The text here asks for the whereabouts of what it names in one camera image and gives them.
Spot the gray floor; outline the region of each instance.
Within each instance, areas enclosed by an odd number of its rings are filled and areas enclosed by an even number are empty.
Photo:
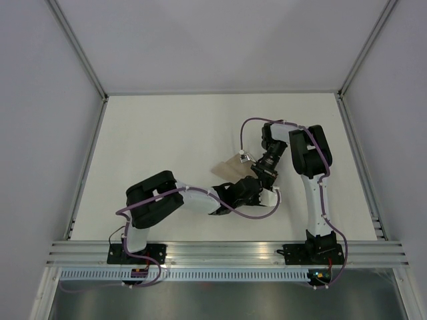
[[[63,286],[82,289],[100,284],[68,281]],[[371,271],[346,271],[327,291],[296,283],[231,282],[163,282],[150,288],[106,287],[79,294],[58,291],[51,318],[407,319],[391,274]]]

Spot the white wall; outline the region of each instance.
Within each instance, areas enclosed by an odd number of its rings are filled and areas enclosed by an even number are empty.
[[[59,0],[108,93],[338,89],[386,0]]]
[[[427,2],[403,0],[346,94],[389,236],[427,300]]]
[[[26,319],[101,100],[43,0],[0,10],[0,314]]]

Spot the beige cloth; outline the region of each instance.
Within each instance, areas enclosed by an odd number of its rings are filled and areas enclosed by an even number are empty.
[[[248,175],[256,178],[256,174],[251,170],[253,164],[252,161],[241,163],[240,155],[237,154],[226,162],[218,163],[211,172],[226,181],[236,183]]]

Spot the table surface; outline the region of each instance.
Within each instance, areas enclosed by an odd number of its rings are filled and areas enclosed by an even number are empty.
[[[328,181],[331,222],[348,240],[376,240],[368,205],[333,94],[146,95],[110,97],[80,201],[73,240],[106,240],[125,223],[125,191],[163,170],[200,187],[225,181],[210,170],[238,153],[249,117],[324,128],[333,164]],[[261,157],[261,121],[249,122],[244,149]],[[209,216],[178,209],[149,232],[150,241],[305,240],[307,204],[286,149],[276,170],[282,203],[271,217]],[[269,208],[241,207],[248,215]]]

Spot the white tabletop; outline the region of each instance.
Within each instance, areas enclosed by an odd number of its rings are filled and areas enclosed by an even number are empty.
[[[376,240],[338,107],[329,93],[110,97],[71,238],[106,240],[125,222],[114,213],[125,207],[126,189],[160,171],[171,170],[176,179],[200,187],[224,183],[210,170],[238,153],[240,126],[248,117],[321,125],[333,157],[331,221],[349,240]],[[252,121],[244,132],[244,149],[256,158],[264,152],[262,125]],[[150,229],[149,240],[305,240],[306,196],[290,148],[276,169],[282,204],[271,217],[249,220],[233,213],[209,216],[178,209]],[[249,215],[270,210],[240,209]]]

